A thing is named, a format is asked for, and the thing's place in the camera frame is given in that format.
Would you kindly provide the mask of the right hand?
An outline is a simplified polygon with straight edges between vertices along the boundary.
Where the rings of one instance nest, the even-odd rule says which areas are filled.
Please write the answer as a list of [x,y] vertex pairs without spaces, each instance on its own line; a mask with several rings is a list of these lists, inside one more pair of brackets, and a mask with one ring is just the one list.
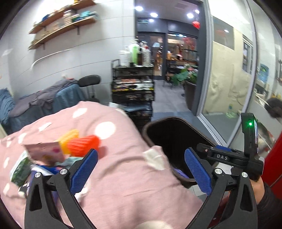
[[256,199],[256,203],[257,205],[261,202],[264,193],[265,193],[265,188],[264,188],[264,183],[261,177],[259,177],[259,179],[257,181],[254,180],[250,180],[252,188],[253,188],[253,192],[254,192],[254,196]]

